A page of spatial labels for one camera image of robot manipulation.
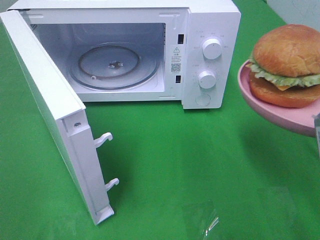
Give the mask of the round white door button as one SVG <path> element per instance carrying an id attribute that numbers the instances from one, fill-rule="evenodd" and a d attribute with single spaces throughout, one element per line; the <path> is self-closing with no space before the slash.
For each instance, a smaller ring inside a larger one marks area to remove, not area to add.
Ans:
<path id="1" fill-rule="evenodd" d="M 211 96 L 209 94 L 201 94 L 195 98 L 195 102 L 199 106 L 208 106 L 211 102 Z"/>

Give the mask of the white microwave knob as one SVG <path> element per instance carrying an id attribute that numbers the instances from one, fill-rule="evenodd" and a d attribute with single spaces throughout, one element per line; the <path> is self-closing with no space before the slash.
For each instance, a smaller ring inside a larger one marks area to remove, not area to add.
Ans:
<path id="1" fill-rule="evenodd" d="M 222 43 L 216 37 L 205 40 L 202 44 L 203 56 L 208 60 L 214 60 L 222 54 Z"/>
<path id="2" fill-rule="evenodd" d="M 198 75 L 198 83 L 202 89 L 207 90 L 216 85 L 217 79 L 213 72 L 206 70 Z"/>

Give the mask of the white microwave door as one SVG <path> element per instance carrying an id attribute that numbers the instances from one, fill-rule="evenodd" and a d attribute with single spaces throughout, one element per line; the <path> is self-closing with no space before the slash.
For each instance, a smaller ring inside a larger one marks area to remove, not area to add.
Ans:
<path id="1" fill-rule="evenodd" d="M 110 132 L 94 139 L 86 107 L 17 10 L 0 15 L 37 107 L 95 225 L 114 214 L 97 148 Z"/>

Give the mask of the burger with lettuce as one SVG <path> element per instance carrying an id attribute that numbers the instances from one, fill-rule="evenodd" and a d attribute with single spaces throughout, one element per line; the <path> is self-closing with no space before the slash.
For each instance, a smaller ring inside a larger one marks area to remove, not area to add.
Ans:
<path id="1" fill-rule="evenodd" d="M 320 98 L 320 33 L 287 24 L 263 35 L 246 65 L 257 99 L 286 108 L 303 108 Z"/>

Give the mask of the pink round plate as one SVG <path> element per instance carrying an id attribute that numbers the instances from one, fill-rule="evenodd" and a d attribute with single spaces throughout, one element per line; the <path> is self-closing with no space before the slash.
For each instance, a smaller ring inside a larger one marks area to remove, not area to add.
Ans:
<path id="1" fill-rule="evenodd" d="M 238 70 L 237 81 L 245 102 L 269 122 L 291 132 L 308 137 L 316 136 L 314 117 L 320 113 L 320 101 L 303 108 L 280 107 L 261 101 L 251 93 L 249 80 L 251 70 L 246 60 Z"/>

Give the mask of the white microwave oven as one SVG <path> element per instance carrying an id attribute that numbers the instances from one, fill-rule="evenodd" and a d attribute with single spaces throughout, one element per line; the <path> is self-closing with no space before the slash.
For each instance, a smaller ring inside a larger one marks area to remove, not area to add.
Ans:
<path id="1" fill-rule="evenodd" d="M 19 0 L 18 11 L 52 61 L 83 102 L 180 101 L 184 109 L 222 105 L 241 13 L 230 0 Z M 222 53 L 206 59 L 202 44 L 218 38 Z M 157 72 L 120 90 L 81 85 L 70 74 L 78 54 L 111 42 L 162 49 Z M 203 89 L 198 76 L 210 71 L 216 84 Z M 200 106 L 196 97 L 210 95 Z"/>

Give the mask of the glass microwave turntable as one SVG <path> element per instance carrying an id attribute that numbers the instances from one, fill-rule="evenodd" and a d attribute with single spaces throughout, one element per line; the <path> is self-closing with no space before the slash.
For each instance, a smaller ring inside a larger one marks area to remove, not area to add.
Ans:
<path id="1" fill-rule="evenodd" d="M 95 90 L 122 90 L 149 80 L 157 72 L 163 50 L 133 42 L 108 42 L 74 57 L 71 77 Z"/>

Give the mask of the green table cloth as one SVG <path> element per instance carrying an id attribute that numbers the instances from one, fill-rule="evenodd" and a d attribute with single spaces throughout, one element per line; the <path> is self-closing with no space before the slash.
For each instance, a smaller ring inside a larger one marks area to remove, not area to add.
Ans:
<path id="1" fill-rule="evenodd" d="M 283 20 L 264 0 L 237 0 L 237 42 L 223 105 L 86 104 L 115 214 L 94 225 L 0 31 L 0 237 L 3 240 L 317 240 L 316 139 L 280 128 L 242 98 L 237 73 Z"/>

